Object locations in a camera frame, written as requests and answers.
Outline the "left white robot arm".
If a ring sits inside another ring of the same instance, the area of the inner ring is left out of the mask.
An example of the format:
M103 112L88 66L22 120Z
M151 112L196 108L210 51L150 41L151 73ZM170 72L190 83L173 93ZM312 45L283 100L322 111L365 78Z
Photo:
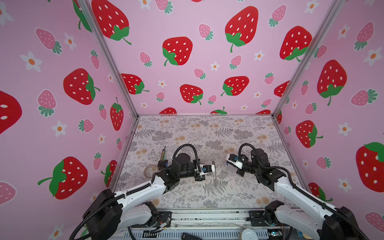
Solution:
M83 215L77 227L86 227L88 234L83 240L107 240L118 229L134 225L153 226L159 212L149 200L161 196L180 183L181 179L193 178L204 181L207 174L214 173L213 165L202 165L200 160L191 160L185 153L174 157L171 163L159 161L159 172L150 181L131 189L113 193L110 189L102 191Z

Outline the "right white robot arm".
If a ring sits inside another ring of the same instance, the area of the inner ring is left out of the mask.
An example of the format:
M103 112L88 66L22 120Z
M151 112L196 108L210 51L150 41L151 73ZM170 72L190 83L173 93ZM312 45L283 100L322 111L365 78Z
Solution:
M293 182L291 173L271 166L268 155L262 149L253 148L251 157L230 154L227 164L237 168L237 174L256 176L258 183L268 187L299 207L291 209L274 201L266 208L269 224L280 222L308 235L314 240L366 240L354 214L347 208L337 208L312 195Z

